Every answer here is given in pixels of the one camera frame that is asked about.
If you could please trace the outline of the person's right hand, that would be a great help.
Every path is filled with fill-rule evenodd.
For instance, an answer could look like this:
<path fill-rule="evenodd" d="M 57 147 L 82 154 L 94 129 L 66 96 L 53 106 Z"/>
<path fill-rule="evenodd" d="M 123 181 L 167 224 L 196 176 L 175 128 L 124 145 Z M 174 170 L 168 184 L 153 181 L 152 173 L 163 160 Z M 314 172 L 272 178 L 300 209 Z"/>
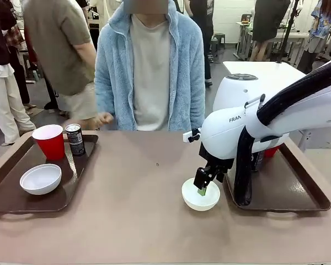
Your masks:
<path fill-rule="evenodd" d="M 95 119 L 95 123 L 98 126 L 102 126 L 104 124 L 110 124 L 110 123 L 112 123 L 113 120 L 114 120 L 114 117 L 110 113 L 103 112 L 103 113 L 99 113 L 98 114 L 98 116 Z"/>

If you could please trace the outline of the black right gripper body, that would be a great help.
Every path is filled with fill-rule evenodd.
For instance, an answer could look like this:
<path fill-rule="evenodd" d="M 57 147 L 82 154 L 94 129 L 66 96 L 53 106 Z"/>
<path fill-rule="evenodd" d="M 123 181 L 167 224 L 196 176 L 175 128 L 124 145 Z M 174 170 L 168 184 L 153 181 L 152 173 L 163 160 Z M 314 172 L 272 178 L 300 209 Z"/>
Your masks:
<path fill-rule="evenodd" d="M 211 155 L 204 147 L 203 143 L 200 145 L 199 155 L 207 161 L 207 166 L 219 167 L 224 171 L 231 169 L 234 159 L 220 159 Z"/>

